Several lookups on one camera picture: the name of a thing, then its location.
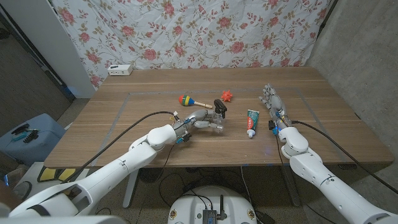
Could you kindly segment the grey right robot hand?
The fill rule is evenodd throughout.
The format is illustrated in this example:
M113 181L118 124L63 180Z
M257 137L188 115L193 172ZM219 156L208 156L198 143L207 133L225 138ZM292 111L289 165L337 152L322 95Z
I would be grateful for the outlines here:
M270 83L266 84L262 92L263 96L260 96L259 99L268 109L274 124L279 129L291 127L292 122L287 115L285 104L272 85Z

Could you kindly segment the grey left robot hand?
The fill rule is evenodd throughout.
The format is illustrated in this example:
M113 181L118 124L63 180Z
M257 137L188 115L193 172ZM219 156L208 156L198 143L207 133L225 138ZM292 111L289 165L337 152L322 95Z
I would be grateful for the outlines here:
M224 130L222 124L223 117L221 114L216 113L215 110L197 110L186 118L177 121L174 125L174 131L176 136L183 136L187 134L192 128L212 128L217 133L221 133Z

